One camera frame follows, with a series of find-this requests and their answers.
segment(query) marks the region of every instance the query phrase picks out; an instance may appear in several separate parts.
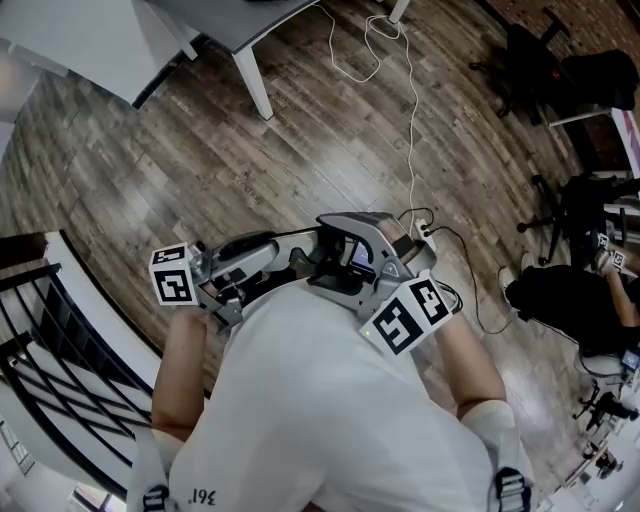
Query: white t-shirt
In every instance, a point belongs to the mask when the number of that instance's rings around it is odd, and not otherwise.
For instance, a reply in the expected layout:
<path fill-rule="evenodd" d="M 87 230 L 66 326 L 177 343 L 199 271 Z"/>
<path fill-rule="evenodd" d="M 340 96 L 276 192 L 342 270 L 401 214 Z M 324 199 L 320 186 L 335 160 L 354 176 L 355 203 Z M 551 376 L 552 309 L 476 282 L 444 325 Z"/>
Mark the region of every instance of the white t-shirt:
<path fill-rule="evenodd" d="M 245 313 L 187 442 L 148 436 L 181 511 L 496 509 L 498 446 L 515 428 L 506 403 L 458 421 L 429 399 L 410 356 L 387 361 L 354 314 L 304 286 Z M 516 444 L 512 467 L 531 479 Z M 127 499 L 136 512 L 154 482 L 149 442 L 138 446 Z"/>

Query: wooden floor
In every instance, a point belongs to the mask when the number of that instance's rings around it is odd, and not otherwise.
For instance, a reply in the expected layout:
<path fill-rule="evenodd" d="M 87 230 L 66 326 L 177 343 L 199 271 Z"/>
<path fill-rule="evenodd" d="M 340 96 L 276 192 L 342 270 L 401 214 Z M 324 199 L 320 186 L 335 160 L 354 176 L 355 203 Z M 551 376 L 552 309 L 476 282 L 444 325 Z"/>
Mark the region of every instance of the wooden floor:
<path fill-rule="evenodd" d="M 330 0 L 340 65 L 368 74 L 364 18 L 383 7 Z M 466 239 L 488 329 L 512 315 L 496 275 L 540 252 L 540 232 L 516 223 L 539 210 L 530 177 L 551 183 L 579 172 L 562 131 L 500 120 L 500 102 L 468 62 L 504 44 L 502 30 L 471 0 L 414 0 L 404 20 L 420 95 L 413 165 L 414 203 L 435 211 Z M 292 230 L 325 212 L 408 207 L 413 95 L 401 40 L 372 36 L 379 74 L 355 84 L 331 66 L 330 22 L 309 8 L 255 47 L 274 117 L 257 116 L 230 57 L 208 47 L 182 65 L 138 112 L 77 76 L 45 74 L 22 110 L 0 169 L 0 235 L 67 230 L 106 290 L 159 346 L 169 311 L 156 304 L 152 249 L 201 239 L 216 244 L 247 231 Z M 471 280 L 461 248 L 437 235 L 436 273 L 465 299 Z M 578 463 L 571 420 L 580 392 L 574 348 L 547 329 L 515 320 L 484 336 L 507 383 L 543 491 Z M 220 343 L 212 341 L 211 380 Z M 451 406 L 437 352 L 418 363 L 432 396 Z"/>

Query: white cable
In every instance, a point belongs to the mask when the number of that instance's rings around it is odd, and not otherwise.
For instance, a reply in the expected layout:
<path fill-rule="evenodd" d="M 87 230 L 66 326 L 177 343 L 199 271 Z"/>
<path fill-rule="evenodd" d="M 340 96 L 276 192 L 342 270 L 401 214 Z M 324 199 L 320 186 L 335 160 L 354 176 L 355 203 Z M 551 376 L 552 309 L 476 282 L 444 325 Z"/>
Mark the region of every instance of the white cable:
<path fill-rule="evenodd" d="M 380 18 L 389 19 L 389 16 L 387 16 L 385 14 L 378 14 L 378 15 L 375 15 L 375 16 L 369 16 L 365 20 L 364 42 L 367 45 L 367 48 L 369 48 L 369 51 L 371 52 L 371 55 L 373 55 L 374 59 L 376 59 L 378 65 L 376 66 L 376 69 L 374 69 L 373 72 L 367 78 L 364 78 L 364 79 L 360 80 L 358 78 L 355 78 L 355 77 L 351 76 L 349 73 L 347 73 L 344 69 L 342 69 L 340 66 L 338 66 L 336 64 L 336 61 L 335 61 L 335 58 L 334 58 L 334 55 L 333 55 L 333 44 L 332 44 L 333 32 L 334 32 L 334 30 L 336 28 L 336 20 L 335 20 L 335 18 L 333 16 L 331 16 L 331 14 L 329 14 L 327 12 L 327 10 L 324 7 L 322 7 L 321 5 L 315 4 L 314 7 L 317 7 L 318 9 L 322 9 L 324 11 L 324 13 L 329 17 L 329 19 L 331 19 L 331 22 L 332 22 L 331 33 L 329 34 L 329 51 L 331 52 L 331 64 L 333 64 L 333 67 L 336 68 L 338 71 L 340 71 L 343 75 L 345 75 L 346 77 L 350 78 L 351 80 L 353 80 L 354 82 L 357 82 L 359 84 L 363 84 L 363 83 L 368 82 L 369 80 L 371 80 L 371 78 L 373 78 L 375 76 L 375 74 L 378 72 L 378 70 L 380 69 L 380 66 L 381 66 L 380 59 L 375 54 L 375 52 L 371 48 L 371 45 L 369 44 L 369 39 L 367 37 L 368 34 L 369 34 L 369 29 L 371 29 L 374 32 L 377 32 L 378 34 L 380 34 L 381 36 L 384 36 L 387 39 L 391 39 L 391 40 L 398 39 L 400 37 L 400 33 L 402 33 L 402 35 L 404 36 L 405 41 L 407 42 L 405 56 L 407 58 L 407 63 L 409 64 L 409 85 L 411 86 L 411 90 L 413 91 L 413 94 L 416 97 L 416 104 L 413 107 L 413 112 L 411 112 L 411 123 L 409 125 L 410 143 L 409 143 L 409 155 L 407 156 L 407 164 L 409 166 L 409 171 L 411 172 L 411 189 L 409 190 L 409 208 L 411 208 L 411 224 L 409 225 L 409 236 L 411 236 L 411 233 L 413 232 L 413 222 L 414 222 L 414 219 L 415 219 L 415 212 L 413 211 L 414 210 L 414 207 L 413 207 L 413 189 L 414 189 L 415 183 L 416 183 L 416 175 L 415 175 L 415 172 L 413 170 L 413 166 L 411 165 L 411 154 L 413 153 L 413 121 L 414 121 L 415 116 L 416 116 L 416 111 L 418 110 L 418 104 L 420 102 L 420 99 L 418 98 L 418 92 L 416 91 L 416 88 L 413 85 L 413 65 L 411 64 L 411 59 L 409 59 L 409 38 L 407 37 L 407 33 L 404 31 L 404 27 L 402 26 L 402 23 L 398 22 L 398 33 L 395 35 L 395 37 L 389 36 L 389 35 L 385 34 L 384 32 L 381 32 L 380 30 L 378 30 L 376 27 L 373 26 L 373 21 L 374 20 L 377 20 L 377 19 L 380 19 Z"/>

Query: sneaker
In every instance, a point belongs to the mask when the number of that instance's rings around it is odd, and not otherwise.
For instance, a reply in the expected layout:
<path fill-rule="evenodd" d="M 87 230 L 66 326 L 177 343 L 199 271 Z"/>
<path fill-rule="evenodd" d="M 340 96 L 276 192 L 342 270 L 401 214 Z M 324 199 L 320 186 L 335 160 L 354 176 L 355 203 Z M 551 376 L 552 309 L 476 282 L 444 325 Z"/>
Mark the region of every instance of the sneaker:
<path fill-rule="evenodd" d="M 514 277 L 513 272 L 511 272 L 511 269 L 509 267 L 502 267 L 498 272 L 498 282 L 500 283 L 500 289 L 502 290 L 504 300 L 509 305 L 511 305 L 511 303 L 509 302 L 509 299 L 507 299 L 507 287 L 515 280 L 516 278 Z"/>
<path fill-rule="evenodd" d="M 530 252 L 525 252 L 522 255 L 522 259 L 520 260 L 520 275 L 524 273 L 526 269 L 529 267 L 535 267 L 535 260 L 533 259 L 533 254 Z"/>

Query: sleeve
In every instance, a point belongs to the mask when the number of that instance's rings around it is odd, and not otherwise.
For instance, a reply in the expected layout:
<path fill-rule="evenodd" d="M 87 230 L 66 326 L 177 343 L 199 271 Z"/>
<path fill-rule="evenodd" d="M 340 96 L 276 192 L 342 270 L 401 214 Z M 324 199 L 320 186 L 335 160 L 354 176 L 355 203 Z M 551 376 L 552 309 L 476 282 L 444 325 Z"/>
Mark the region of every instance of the sleeve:
<path fill-rule="evenodd" d="M 143 512 L 145 500 L 158 499 L 163 488 L 168 495 L 168 475 L 184 443 L 159 430 L 134 429 L 136 458 L 127 489 L 127 512 Z"/>
<path fill-rule="evenodd" d="M 471 409 L 461 420 L 487 447 L 497 470 L 511 467 L 518 470 L 534 490 L 531 462 L 516 426 L 513 409 L 506 402 L 489 400 Z M 536 493 L 532 495 L 531 510 L 535 510 Z"/>

